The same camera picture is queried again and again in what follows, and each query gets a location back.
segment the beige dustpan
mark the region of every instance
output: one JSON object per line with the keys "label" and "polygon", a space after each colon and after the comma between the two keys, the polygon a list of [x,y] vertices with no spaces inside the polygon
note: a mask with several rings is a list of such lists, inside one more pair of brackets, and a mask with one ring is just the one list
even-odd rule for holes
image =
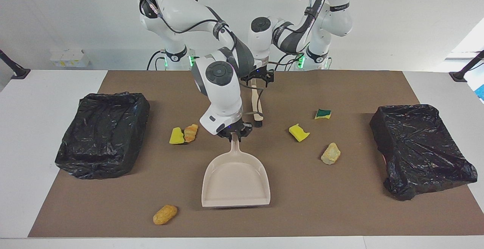
{"label": "beige dustpan", "polygon": [[233,135],[231,149],[211,161],[202,186],[203,207],[262,206],[271,201],[263,164],[240,151]]}

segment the croissant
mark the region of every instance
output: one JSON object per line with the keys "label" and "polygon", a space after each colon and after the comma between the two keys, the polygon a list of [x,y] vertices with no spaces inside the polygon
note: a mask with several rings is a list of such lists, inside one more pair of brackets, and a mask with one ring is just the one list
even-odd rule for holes
{"label": "croissant", "polygon": [[196,124],[192,124],[188,127],[185,128],[184,134],[185,134],[185,142],[192,142],[195,140],[195,136],[197,135],[197,130],[199,129],[199,126]]}

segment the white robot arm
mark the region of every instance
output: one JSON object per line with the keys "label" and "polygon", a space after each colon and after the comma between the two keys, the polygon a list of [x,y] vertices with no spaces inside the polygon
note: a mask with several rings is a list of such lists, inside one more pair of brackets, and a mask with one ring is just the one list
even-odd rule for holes
{"label": "white robot arm", "polygon": [[156,32],[166,46],[177,46],[183,41],[179,34],[188,31],[211,32],[223,47],[207,56],[197,59],[192,73],[200,92],[211,101],[200,123],[208,132],[231,140],[231,134],[247,136],[252,126],[242,121],[242,99],[239,78],[249,75],[256,68],[249,48],[230,30],[227,23],[211,8],[197,0],[140,0],[140,12],[150,20],[163,22]]}
{"label": "white robot arm", "polygon": [[349,0],[327,0],[325,2],[311,33],[311,42],[306,49],[307,57],[301,67],[302,70],[320,69],[328,56],[331,34],[344,37],[351,31],[353,21],[348,7]]}
{"label": "white robot arm", "polygon": [[151,19],[140,14],[141,24],[149,31],[159,35],[164,41],[166,53],[165,70],[187,70],[190,67],[190,59],[187,57],[188,48],[179,34],[172,32],[160,19]]}
{"label": "white robot arm", "polygon": [[298,27],[274,17],[260,17],[252,21],[249,47],[262,66],[268,62],[271,44],[288,54],[298,54],[306,47],[306,61],[301,70],[316,70],[328,54],[331,34],[345,36],[351,31],[352,21],[347,8],[349,0],[309,0],[309,7]]}

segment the yellow sponge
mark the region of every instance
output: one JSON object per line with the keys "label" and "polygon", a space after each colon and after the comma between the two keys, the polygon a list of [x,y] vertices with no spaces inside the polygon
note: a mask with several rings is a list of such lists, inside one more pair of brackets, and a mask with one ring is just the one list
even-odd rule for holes
{"label": "yellow sponge", "polygon": [[180,127],[175,127],[171,130],[170,144],[182,144],[185,142],[183,138],[183,132]]}
{"label": "yellow sponge", "polygon": [[299,127],[299,124],[293,125],[289,127],[289,133],[291,133],[298,142],[303,141],[303,139],[307,138],[310,133],[304,132],[304,130]]}

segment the table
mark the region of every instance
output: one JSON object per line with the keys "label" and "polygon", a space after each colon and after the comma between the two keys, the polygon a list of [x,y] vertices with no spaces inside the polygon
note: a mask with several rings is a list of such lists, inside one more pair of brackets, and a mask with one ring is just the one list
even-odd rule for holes
{"label": "table", "polygon": [[[405,72],[421,103],[437,107],[453,139],[477,170],[483,161],[472,160],[480,153],[484,108],[466,84],[457,84],[447,74]],[[10,82],[0,93],[0,147],[3,167],[0,180],[3,195],[0,210],[1,247],[480,247],[484,237],[278,237],[278,238],[104,238],[24,239],[58,172],[53,157],[60,139],[73,118],[77,100],[97,92],[105,71],[32,71],[25,80]],[[466,108],[465,118],[459,108]],[[21,142],[28,144],[22,147]],[[482,208],[484,187],[469,185]]]}

